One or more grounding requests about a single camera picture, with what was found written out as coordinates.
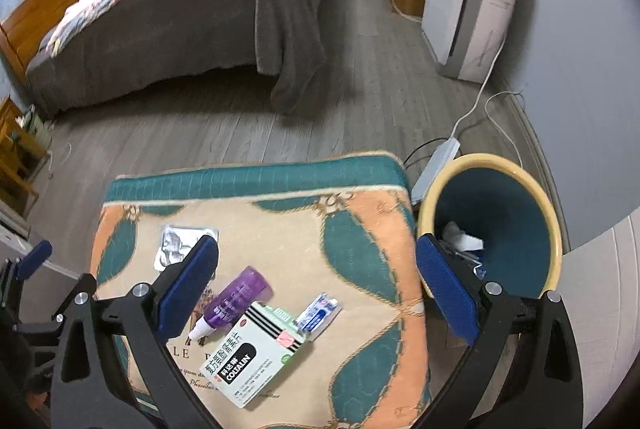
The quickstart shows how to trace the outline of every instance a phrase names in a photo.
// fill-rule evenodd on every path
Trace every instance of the screw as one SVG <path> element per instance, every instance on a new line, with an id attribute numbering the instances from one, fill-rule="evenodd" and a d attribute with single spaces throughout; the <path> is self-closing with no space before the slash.
<path id="1" fill-rule="evenodd" d="M 494 283 L 493 281 L 490 281 L 486 285 L 484 285 L 484 289 L 489 295 L 500 295 L 502 293 L 502 287 L 499 284 Z"/>
<path id="2" fill-rule="evenodd" d="M 552 303 L 559 303 L 562 297 L 555 290 L 549 290 L 546 292 L 546 298 L 549 299 Z"/>
<path id="3" fill-rule="evenodd" d="M 133 295 L 136 297 L 144 297 L 149 292 L 149 285 L 147 283 L 138 283 L 133 287 Z"/>
<path id="4" fill-rule="evenodd" d="M 78 295 L 76 295 L 76 298 L 74 299 L 74 303 L 84 304 L 87 302 L 88 298 L 89 298 L 89 295 L 87 294 L 87 292 L 80 292 Z"/>

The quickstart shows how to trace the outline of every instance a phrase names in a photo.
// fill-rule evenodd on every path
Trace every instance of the white appliance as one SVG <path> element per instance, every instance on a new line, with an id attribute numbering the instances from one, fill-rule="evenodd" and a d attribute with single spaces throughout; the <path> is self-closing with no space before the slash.
<path id="1" fill-rule="evenodd" d="M 426 0 L 422 31 L 436 71 L 484 81 L 500 47 L 515 0 Z"/>

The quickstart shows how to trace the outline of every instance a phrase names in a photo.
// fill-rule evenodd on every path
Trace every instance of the yellow bin rim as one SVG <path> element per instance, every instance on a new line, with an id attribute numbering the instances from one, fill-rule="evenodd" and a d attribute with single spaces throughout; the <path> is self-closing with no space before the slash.
<path id="1" fill-rule="evenodd" d="M 427 191 L 427 195 L 420 204 L 420 213 L 418 214 L 418 237 L 427 233 L 434 234 L 433 221 L 436 212 L 436 204 L 440 199 L 442 190 L 450 179 L 452 179 L 456 174 L 460 174 L 462 171 L 466 171 L 467 169 L 478 168 L 494 169 L 506 174 L 507 176 L 511 176 L 527 190 L 540 207 L 540 211 L 542 211 L 542 215 L 545 218 L 546 228 L 549 233 L 550 255 L 549 270 L 546 274 L 545 285 L 543 290 L 540 292 L 539 297 L 542 297 L 542 294 L 546 290 L 555 290 L 558 286 L 560 269 L 562 267 L 562 237 L 560 235 L 558 216 L 556 216 L 556 211 L 545 194 L 545 191 L 540 187 L 540 184 L 533 179 L 533 176 L 527 173 L 527 171 L 522 169 L 519 165 L 514 164 L 506 158 L 489 153 L 475 153 L 461 156 L 447 163 L 442 171 L 440 171 L 440 173 L 435 177 Z M 429 290 L 429 287 L 424 280 L 422 280 L 422 285 L 427 291 L 429 297 L 433 298 L 431 290 Z"/>

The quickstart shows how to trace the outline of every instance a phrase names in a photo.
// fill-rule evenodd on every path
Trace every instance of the bottle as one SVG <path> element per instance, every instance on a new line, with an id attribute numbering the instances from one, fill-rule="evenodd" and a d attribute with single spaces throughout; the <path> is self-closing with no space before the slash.
<path id="1" fill-rule="evenodd" d="M 273 290 L 254 267 L 248 266 L 205 308 L 189 338 L 196 341 L 238 319 L 254 301 L 268 301 Z"/>

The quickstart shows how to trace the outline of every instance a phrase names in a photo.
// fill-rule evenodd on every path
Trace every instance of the blue gripper pad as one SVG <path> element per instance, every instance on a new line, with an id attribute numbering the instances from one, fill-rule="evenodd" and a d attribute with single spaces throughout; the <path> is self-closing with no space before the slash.
<path id="1" fill-rule="evenodd" d="M 187 257 L 187 265 L 158 304 L 156 335 L 162 341 L 182 333 L 198 299 L 218 267 L 218 244 L 209 235 L 204 235 Z"/>
<path id="2" fill-rule="evenodd" d="M 31 252 L 24 256 L 20 263 L 18 263 L 16 272 L 18 281 L 26 281 L 30 278 L 33 273 L 40 268 L 42 263 L 51 256 L 52 251 L 53 247 L 49 241 L 43 239 L 39 242 L 35 249 L 31 250 Z"/>
<path id="3" fill-rule="evenodd" d="M 426 234 L 418 239 L 415 260 L 451 331 L 473 345 L 479 333 L 476 303 Z"/>

